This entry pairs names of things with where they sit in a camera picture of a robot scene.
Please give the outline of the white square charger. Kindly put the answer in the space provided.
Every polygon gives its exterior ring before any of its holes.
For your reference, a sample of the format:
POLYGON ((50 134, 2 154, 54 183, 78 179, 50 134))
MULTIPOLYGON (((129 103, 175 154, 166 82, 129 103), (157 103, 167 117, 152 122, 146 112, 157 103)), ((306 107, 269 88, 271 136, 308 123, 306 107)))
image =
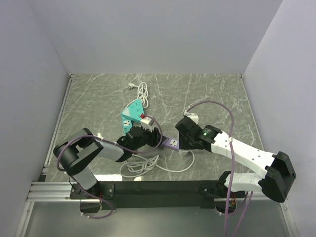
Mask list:
POLYGON ((180 155, 180 156, 185 156, 188 152, 189 152, 189 150, 180 149, 180 150, 179 150, 179 155, 180 155))

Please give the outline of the purple power strip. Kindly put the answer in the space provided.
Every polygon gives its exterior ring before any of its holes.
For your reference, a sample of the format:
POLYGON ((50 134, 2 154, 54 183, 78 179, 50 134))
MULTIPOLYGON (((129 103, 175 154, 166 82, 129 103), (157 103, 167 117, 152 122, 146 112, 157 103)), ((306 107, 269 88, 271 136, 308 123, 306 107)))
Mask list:
POLYGON ((173 150, 178 151, 179 150, 179 141, 178 139, 175 138, 170 138, 170 137, 163 137, 163 142, 161 143, 161 145, 165 148, 170 148, 173 150))

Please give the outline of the teal triangular power strip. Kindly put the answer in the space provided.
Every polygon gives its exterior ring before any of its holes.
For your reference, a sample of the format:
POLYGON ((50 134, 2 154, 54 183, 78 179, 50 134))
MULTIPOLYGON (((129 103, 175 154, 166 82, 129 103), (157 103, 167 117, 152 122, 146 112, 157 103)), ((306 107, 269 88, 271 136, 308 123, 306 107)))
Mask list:
POLYGON ((140 99, 134 100, 127 108, 122 111, 122 117, 133 122, 140 123, 144 108, 140 99))

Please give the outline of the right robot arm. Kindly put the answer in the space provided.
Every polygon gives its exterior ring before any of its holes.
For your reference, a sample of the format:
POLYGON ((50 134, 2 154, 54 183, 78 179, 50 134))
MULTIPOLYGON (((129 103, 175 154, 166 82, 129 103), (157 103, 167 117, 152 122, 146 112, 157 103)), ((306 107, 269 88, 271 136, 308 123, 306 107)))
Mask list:
POLYGON ((250 173, 225 171, 216 182, 217 193, 228 197, 232 192, 262 192, 269 199, 283 203, 296 179, 289 156, 265 152, 247 145, 222 130, 207 125, 201 128, 191 118, 183 117, 175 128, 181 150, 206 150, 249 168, 250 173))

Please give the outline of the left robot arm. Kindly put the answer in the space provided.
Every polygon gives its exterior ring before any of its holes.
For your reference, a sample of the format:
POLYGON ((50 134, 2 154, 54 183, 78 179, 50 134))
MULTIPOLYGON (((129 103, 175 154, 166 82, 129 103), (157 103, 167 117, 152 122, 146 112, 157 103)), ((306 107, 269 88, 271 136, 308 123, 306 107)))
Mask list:
POLYGON ((124 162, 137 153, 145 145, 156 149, 164 138, 158 128, 145 129, 134 126, 116 142, 102 140, 83 128, 56 145, 53 153, 59 163, 59 170, 64 170, 81 185, 81 192, 87 198, 101 195, 101 185, 88 165, 92 160, 104 153, 104 157, 115 162, 124 162))

